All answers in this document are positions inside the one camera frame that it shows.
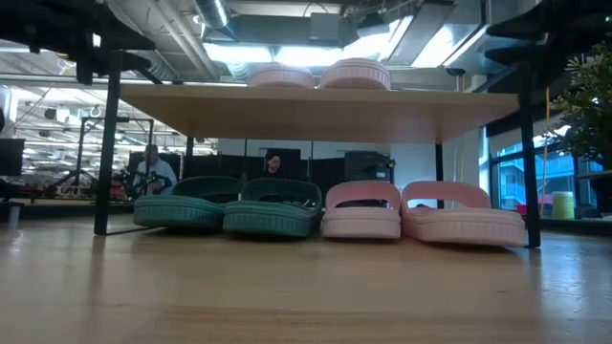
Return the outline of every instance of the ceiling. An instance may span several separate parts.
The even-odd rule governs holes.
[[[494,74],[502,70],[501,66],[484,59],[485,49],[520,44],[494,40],[481,34],[486,25],[527,10],[536,0],[487,0],[485,7],[481,0],[455,0],[454,3],[438,0],[327,0],[324,3],[227,0],[229,27],[234,27],[242,37],[259,40],[261,44],[215,40],[220,33],[211,29],[206,29],[203,36],[202,20],[196,15],[193,0],[106,2],[121,21],[156,43],[155,52],[138,54],[151,59],[151,72],[164,80],[243,83],[248,71],[257,65],[254,54],[256,49],[260,49],[264,59],[301,65],[319,61],[309,66],[315,75],[322,74],[326,65],[341,57],[378,58],[391,71],[394,89],[460,91],[462,87],[471,85],[473,75]],[[317,17],[322,13],[338,16]],[[367,14],[380,20],[379,26],[361,22]],[[311,30],[312,38],[312,30],[317,29],[313,23],[320,18],[324,19],[321,19],[321,25],[327,25],[325,23],[330,18],[348,23],[348,36],[352,38],[347,40],[343,38],[344,35],[339,35],[338,41],[325,49],[315,41],[314,46],[307,49],[317,51],[308,57],[304,57],[309,54],[305,51],[296,54],[294,50],[291,55],[294,48],[291,41],[286,45],[269,42],[279,39],[280,35],[291,38],[295,34],[297,37],[300,25],[306,25]],[[274,20],[290,24],[278,28],[273,25]],[[368,29],[382,28],[382,31],[378,35],[359,37],[356,28],[360,25]],[[464,69],[467,72],[465,82],[458,82],[456,77],[446,72],[445,67]],[[78,142],[80,128],[78,117],[91,116],[92,113],[96,115],[98,111],[103,116],[106,102],[104,80],[85,87],[75,82],[75,73],[74,65],[55,53],[43,51],[41,54],[30,54],[27,47],[0,41],[0,85],[9,87],[13,95],[19,98],[15,134],[27,139],[28,152],[31,152],[26,154],[27,169],[49,169],[55,176],[61,176],[74,168],[75,143]],[[142,80],[142,76],[129,72],[123,74],[122,80],[137,82]],[[63,121],[47,119],[45,111],[49,109],[56,109],[58,114],[69,113],[70,117],[58,116]],[[120,115],[131,119],[149,119],[146,114],[125,103],[120,104]],[[92,172],[98,170],[101,125],[103,123],[87,124],[88,128],[92,128],[84,139],[84,166]],[[130,151],[143,150],[147,142],[147,126],[148,122],[145,121],[118,125],[117,168],[126,163]],[[186,146],[184,136],[158,121],[154,121],[154,141],[168,152],[181,152]],[[215,142],[214,139],[200,138],[196,144],[196,154],[213,152]],[[49,157],[55,163],[44,162],[49,161]]]

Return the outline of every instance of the wooden shelf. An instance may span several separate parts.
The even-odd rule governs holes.
[[[121,99],[193,138],[441,143],[518,109],[517,96],[124,85]]]

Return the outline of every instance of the computer monitor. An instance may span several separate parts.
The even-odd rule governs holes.
[[[0,176],[21,176],[25,144],[23,139],[0,139]]]

